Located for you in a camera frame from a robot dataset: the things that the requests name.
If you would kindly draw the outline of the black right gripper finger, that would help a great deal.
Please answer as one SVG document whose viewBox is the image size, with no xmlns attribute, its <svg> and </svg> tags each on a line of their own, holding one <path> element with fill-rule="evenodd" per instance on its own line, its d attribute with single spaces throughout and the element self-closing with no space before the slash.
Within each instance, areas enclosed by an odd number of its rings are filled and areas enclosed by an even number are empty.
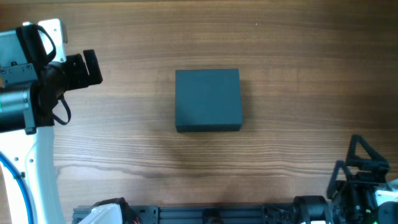
<svg viewBox="0 0 398 224">
<path fill-rule="evenodd" d="M 362 146 L 369 159 L 363 159 L 356 155 L 357 144 Z M 347 166 L 371 172 L 389 172 L 390 170 L 388 161 L 358 134 L 351 137 L 345 163 Z"/>
<path fill-rule="evenodd" d="M 337 177 L 339 174 L 339 170 L 342 169 L 343 173 L 346 177 L 346 180 L 343 181 L 341 188 L 338 189 Z M 348 169 L 344 161 L 338 160 L 336 161 L 335 167 L 333 169 L 327 190 L 326 196 L 328 199 L 335 199 L 337 196 L 341 198 L 349 199 L 353 196 L 353 186 L 351 181 L 353 179 L 353 175 L 351 171 Z"/>
</svg>

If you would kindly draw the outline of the dark teal hinged box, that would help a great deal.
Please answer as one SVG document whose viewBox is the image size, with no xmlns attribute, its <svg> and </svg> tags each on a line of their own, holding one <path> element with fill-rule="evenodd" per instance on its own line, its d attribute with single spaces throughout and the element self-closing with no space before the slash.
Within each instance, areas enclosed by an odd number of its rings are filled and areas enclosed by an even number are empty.
<svg viewBox="0 0 398 224">
<path fill-rule="evenodd" d="M 175 127 L 179 133 L 239 131 L 243 105 L 239 70 L 177 70 Z"/>
</svg>

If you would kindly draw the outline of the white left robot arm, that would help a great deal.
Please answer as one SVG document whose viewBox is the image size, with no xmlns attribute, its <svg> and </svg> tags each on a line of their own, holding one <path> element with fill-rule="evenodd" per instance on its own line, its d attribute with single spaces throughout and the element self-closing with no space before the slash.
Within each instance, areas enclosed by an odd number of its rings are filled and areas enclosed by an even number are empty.
<svg viewBox="0 0 398 224">
<path fill-rule="evenodd" d="M 1 164 L 14 223 L 63 223 L 53 165 L 53 113 L 67 91 L 98 85 L 93 50 L 67 55 L 62 24 L 1 32 Z"/>
</svg>

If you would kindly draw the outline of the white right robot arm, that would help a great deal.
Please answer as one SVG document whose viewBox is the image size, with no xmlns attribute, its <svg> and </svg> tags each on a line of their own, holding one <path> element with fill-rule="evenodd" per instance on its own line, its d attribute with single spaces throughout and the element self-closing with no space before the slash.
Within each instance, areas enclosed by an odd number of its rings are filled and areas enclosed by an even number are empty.
<svg viewBox="0 0 398 224">
<path fill-rule="evenodd" d="M 390 166 L 364 138 L 354 134 L 346 159 L 336 161 L 326 198 L 297 196 L 293 223 L 397 223 L 397 202 L 377 202 L 377 190 L 388 191 Z"/>
</svg>

